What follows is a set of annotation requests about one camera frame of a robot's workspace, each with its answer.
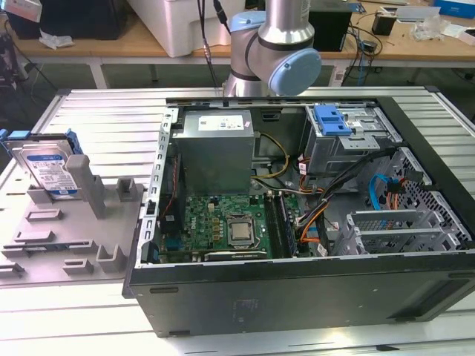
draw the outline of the green motherboard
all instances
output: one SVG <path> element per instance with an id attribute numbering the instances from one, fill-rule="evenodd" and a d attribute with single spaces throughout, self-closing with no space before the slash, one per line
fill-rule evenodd
<path id="1" fill-rule="evenodd" d="M 266 224 L 264 195 L 234 195 L 216 197 L 187 197 L 185 214 L 185 233 L 182 234 L 180 250 L 230 250 L 252 248 L 266 252 L 272 258 L 269 229 Z M 285 206 L 291 219 L 300 214 L 297 198 L 284 197 Z M 253 244 L 233 246 L 229 244 L 229 234 L 233 233 L 232 222 L 252 221 Z"/>

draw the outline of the ram slot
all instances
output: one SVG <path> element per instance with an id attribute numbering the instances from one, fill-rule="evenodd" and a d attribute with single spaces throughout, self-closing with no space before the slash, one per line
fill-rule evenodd
<path id="1" fill-rule="evenodd" d="M 269 231 L 270 248 L 273 258 L 289 257 L 289 247 L 286 242 L 284 226 L 278 212 L 277 201 L 270 195 L 264 195 L 264 213 Z"/>
<path id="2" fill-rule="evenodd" d="M 281 225 L 283 226 L 286 243 L 289 246 L 288 252 L 290 256 L 295 256 L 297 254 L 297 243 L 295 241 L 294 231 L 292 229 L 292 224 L 290 223 L 290 218 L 287 213 L 287 207 L 285 205 L 284 197 L 282 195 L 279 195 L 275 198 L 275 200 L 278 202 L 278 216 L 279 221 L 282 222 Z"/>

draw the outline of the hard drive label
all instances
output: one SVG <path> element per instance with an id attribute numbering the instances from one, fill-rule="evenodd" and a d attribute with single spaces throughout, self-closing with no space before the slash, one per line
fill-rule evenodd
<path id="1" fill-rule="evenodd" d="M 65 170 L 65 160 L 60 154 L 29 155 L 30 168 L 43 188 L 52 194 L 67 195 L 77 192 L 73 177 Z"/>

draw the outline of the floor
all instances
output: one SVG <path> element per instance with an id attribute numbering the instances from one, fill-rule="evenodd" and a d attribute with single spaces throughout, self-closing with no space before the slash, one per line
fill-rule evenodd
<path id="1" fill-rule="evenodd" d="M 81 65 L 45 65 L 43 73 L 58 88 L 88 89 L 95 88 L 89 67 Z M 219 82 L 226 80 L 229 66 L 216 65 Z M 371 73 L 366 86 L 407 85 L 414 69 L 384 68 L 381 73 Z M 106 65 L 105 75 L 111 88 L 180 88 L 211 87 L 212 81 L 208 68 L 204 65 L 167 65 L 157 66 L 159 81 L 151 82 L 147 65 Z M 36 78 L 32 69 L 29 79 L 17 91 L 0 91 L 0 128 L 25 130 L 32 128 L 41 116 L 55 90 L 41 77 Z M 315 86 L 326 86 L 331 74 L 330 67 L 324 67 Z M 460 72 L 451 69 L 423 69 L 416 85 L 435 85 L 467 117 L 475 116 L 475 80 L 465 80 Z M 348 79 L 345 85 L 356 85 L 356 79 Z M 8 156 L 0 149 L 0 171 L 8 163 Z"/>

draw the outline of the blue drive bay latch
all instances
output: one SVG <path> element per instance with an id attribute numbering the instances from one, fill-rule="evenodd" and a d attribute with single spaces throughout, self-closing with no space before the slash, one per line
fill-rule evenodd
<path id="1" fill-rule="evenodd" d="M 315 105 L 315 119 L 324 136 L 349 136 L 351 129 L 344 121 L 344 115 L 334 105 Z"/>

